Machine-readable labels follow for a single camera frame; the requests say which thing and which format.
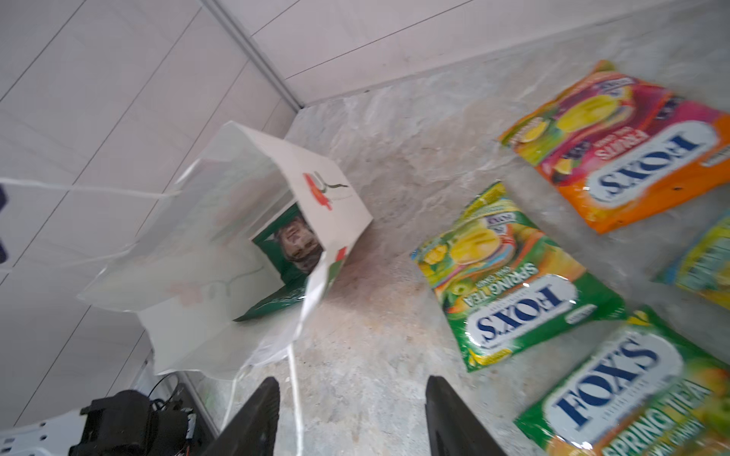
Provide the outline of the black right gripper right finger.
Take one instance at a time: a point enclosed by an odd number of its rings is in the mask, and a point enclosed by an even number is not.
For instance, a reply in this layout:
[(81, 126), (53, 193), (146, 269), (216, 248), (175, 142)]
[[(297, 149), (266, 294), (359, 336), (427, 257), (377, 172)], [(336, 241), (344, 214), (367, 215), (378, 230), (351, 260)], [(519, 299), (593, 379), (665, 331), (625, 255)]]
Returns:
[(444, 377), (431, 375), (425, 395), (431, 455), (506, 455)]

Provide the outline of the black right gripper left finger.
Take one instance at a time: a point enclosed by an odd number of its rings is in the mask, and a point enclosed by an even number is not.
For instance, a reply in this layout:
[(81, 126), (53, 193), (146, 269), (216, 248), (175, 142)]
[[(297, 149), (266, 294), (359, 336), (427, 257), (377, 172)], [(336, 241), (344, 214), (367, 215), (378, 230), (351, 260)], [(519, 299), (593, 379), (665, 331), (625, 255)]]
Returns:
[(279, 382), (265, 378), (202, 456), (273, 456), (280, 406)]

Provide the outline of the floral white paper bag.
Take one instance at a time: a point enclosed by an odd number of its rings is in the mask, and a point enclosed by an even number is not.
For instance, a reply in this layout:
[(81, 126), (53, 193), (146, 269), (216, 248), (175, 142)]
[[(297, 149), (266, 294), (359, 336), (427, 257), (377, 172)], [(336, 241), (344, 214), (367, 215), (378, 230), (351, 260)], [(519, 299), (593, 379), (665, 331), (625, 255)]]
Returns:
[[(283, 282), (253, 243), (291, 204), (323, 248), (304, 300), (238, 322)], [(289, 357), (372, 215), (338, 165), (239, 123), (226, 123), (127, 250), (81, 292), (87, 304), (136, 315), (156, 374), (199, 372), (236, 387)]]

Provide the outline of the green Real crisps bag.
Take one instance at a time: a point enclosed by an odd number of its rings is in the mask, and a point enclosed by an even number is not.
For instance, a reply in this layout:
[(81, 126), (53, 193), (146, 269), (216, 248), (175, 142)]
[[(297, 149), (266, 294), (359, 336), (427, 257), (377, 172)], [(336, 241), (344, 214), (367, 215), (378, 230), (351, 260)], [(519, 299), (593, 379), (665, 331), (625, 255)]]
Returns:
[(323, 253), (319, 238), (296, 203), (262, 228), (253, 237), (253, 243), (278, 271), (283, 285), (237, 318), (238, 322), (271, 315), (302, 302), (307, 279)]

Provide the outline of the green Fox's spring tea bag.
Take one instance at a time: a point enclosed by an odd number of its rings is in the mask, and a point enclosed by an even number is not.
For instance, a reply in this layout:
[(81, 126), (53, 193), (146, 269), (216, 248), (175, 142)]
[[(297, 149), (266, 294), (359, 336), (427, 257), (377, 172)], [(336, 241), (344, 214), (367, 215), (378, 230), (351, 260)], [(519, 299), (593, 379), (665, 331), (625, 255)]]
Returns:
[(729, 211), (652, 281), (675, 286), (729, 309)]

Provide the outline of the orange pink Fox's candy bag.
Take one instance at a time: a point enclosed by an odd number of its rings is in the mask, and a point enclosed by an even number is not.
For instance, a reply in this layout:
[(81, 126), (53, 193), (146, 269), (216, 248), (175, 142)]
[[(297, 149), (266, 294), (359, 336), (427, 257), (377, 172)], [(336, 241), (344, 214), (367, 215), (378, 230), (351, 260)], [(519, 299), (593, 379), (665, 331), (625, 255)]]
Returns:
[(729, 116), (610, 61), (499, 138), (605, 234), (729, 182)]

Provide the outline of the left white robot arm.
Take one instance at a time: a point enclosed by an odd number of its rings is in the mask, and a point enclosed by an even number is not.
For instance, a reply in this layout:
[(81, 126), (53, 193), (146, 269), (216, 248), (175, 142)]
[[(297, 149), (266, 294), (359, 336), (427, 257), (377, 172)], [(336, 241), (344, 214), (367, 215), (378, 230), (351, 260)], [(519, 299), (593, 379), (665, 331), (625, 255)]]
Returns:
[(1, 432), (3, 455), (188, 455), (198, 416), (127, 389), (85, 408)]

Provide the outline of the aluminium left corner post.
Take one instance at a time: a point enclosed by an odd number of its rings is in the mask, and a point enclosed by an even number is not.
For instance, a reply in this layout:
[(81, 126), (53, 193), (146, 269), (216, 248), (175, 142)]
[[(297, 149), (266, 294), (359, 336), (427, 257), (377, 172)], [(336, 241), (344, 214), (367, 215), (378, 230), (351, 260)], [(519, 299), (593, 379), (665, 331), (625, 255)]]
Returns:
[(299, 112), (304, 108), (304, 104), (298, 96), (288, 87), (279, 72), (272, 65), (270, 60), (260, 50), (255, 40), (244, 30), (243, 25), (236, 17), (226, 9), (224, 3), (218, 0), (203, 0), (201, 5), (210, 12), (210, 14), (221, 25), (224, 31), (232, 38), (241, 51), (246, 55), (249, 61), (263, 75), (264, 79), (279, 93), (279, 96), (285, 100), (286, 104)]

